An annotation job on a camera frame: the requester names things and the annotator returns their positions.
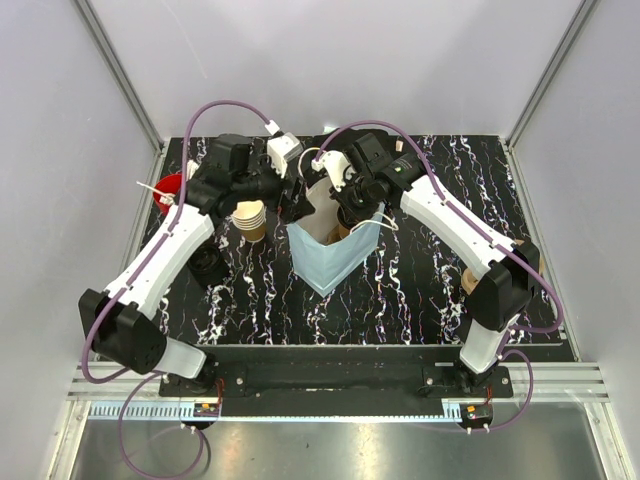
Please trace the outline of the stack of paper cups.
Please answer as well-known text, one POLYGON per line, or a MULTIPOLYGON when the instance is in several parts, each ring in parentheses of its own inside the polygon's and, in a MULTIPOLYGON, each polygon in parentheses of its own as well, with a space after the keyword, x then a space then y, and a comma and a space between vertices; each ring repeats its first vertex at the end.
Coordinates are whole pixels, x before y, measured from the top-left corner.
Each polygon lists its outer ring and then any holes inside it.
POLYGON ((260 200, 239 202, 231 219, 250 243, 260 242, 266 235, 266 207, 260 200))

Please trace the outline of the blue white paper bag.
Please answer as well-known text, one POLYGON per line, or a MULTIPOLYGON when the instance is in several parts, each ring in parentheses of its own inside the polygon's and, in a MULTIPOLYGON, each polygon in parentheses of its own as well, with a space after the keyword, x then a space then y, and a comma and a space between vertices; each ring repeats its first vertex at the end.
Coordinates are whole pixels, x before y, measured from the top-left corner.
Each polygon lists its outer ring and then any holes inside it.
POLYGON ((378 245, 380 229, 398 229, 397 223, 379 205, 370 220, 350 230, 342 241, 326 245, 329 232, 339 223, 339 203, 330 198, 333 187, 328 175, 313 186, 306 186, 307 198, 316 212, 287 226, 294 273, 316 293, 331 293, 378 245))

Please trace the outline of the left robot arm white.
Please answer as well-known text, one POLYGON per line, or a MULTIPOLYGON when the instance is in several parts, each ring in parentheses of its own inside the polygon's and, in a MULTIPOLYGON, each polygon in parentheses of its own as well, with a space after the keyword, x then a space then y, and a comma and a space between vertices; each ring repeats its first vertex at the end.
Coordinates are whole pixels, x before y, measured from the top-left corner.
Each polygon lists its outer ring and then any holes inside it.
POLYGON ((291 195, 295 178, 290 163, 302 152, 301 141, 279 133, 266 142, 261 164, 250 167, 251 139, 223 134, 194 171, 184 171, 178 200, 133 262, 103 290, 86 290, 78 306, 85 343, 81 369, 91 375, 88 356, 95 352, 121 365, 123 371, 181 377, 196 396, 215 386, 216 372, 207 355, 188 343, 165 336, 153 323, 167 288, 194 254, 210 243, 216 227, 243 201, 260 200, 277 209, 291 195))

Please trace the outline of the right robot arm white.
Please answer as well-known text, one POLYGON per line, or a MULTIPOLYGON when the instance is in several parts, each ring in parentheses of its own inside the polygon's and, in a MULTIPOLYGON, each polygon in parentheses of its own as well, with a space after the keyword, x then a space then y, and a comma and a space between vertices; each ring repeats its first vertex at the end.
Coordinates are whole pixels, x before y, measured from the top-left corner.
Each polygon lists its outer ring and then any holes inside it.
POLYGON ((372 133, 319 154, 311 167, 327 173, 330 195, 350 220, 365 220, 386 204, 425 225, 462 260, 473 279, 465 299, 471 326, 454 384, 463 395, 480 394, 509 327, 539 290, 539 249, 498 233, 458 201, 417 152, 392 153, 372 133))

